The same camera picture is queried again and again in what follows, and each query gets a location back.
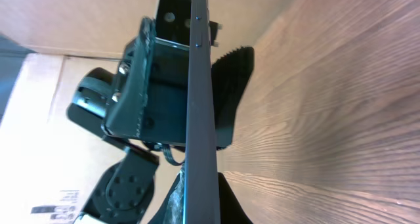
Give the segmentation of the blue Galaxy S24 smartphone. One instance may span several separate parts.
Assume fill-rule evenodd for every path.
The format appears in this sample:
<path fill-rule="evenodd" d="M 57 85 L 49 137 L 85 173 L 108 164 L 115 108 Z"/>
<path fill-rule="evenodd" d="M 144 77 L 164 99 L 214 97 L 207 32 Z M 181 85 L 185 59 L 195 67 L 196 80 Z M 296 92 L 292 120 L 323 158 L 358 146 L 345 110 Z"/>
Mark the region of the blue Galaxy S24 smartphone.
<path fill-rule="evenodd" d="M 183 222 L 220 223 L 207 0 L 191 4 L 184 168 Z"/>

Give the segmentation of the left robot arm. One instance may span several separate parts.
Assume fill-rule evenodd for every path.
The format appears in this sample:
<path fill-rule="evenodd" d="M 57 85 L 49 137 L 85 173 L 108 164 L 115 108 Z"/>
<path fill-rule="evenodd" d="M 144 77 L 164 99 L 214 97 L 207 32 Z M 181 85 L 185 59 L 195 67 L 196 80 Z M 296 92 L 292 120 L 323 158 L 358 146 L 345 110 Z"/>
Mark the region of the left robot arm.
<path fill-rule="evenodd" d="M 232 143 L 236 111 L 254 68 L 252 47 L 215 63 L 217 24 L 143 18 L 116 73 L 91 70 L 68 118 L 124 151 L 101 176 L 77 220 L 138 223 L 156 189 L 158 152 L 180 172 L 152 223 L 249 223 L 216 153 Z M 171 153 L 182 151 L 178 163 Z"/>

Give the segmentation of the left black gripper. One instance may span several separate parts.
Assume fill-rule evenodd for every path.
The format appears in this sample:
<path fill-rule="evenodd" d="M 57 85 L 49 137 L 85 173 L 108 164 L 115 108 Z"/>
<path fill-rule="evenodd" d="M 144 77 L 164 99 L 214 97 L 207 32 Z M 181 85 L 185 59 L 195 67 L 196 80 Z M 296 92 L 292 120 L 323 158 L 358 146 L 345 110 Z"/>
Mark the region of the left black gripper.
<path fill-rule="evenodd" d="M 189 48 L 160 38 L 155 44 L 155 39 L 156 23 L 144 17 L 112 80 L 103 130 L 113 137 L 140 139 L 143 128 L 141 140 L 152 150 L 158 149 L 155 143 L 184 150 Z M 232 144 L 236 111 L 253 73 L 254 56 L 254 48 L 240 47 L 211 67 L 218 149 Z"/>

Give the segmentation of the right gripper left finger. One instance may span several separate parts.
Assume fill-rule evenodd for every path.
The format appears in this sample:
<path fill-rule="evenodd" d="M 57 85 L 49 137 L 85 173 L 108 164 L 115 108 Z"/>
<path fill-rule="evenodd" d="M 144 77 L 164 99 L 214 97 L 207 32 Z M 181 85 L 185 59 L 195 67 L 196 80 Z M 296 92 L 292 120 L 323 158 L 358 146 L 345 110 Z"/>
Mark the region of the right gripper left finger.
<path fill-rule="evenodd" d="M 184 164 L 172 184 L 165 200 L 149 224 L 183 224 L 184 219 Z"/>

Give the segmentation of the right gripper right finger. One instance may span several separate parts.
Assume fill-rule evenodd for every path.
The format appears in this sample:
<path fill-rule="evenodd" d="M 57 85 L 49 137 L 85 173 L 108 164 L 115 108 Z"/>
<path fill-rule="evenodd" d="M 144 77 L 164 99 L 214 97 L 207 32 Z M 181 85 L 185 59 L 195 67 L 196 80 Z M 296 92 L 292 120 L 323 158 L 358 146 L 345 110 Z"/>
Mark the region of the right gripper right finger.
<path fill-rule="evenodd" d="M 250 218 L 242 209 L 228 181 L 222 173 L 219 178 L 220 223 L 221 224 L 252 224 Z"/>

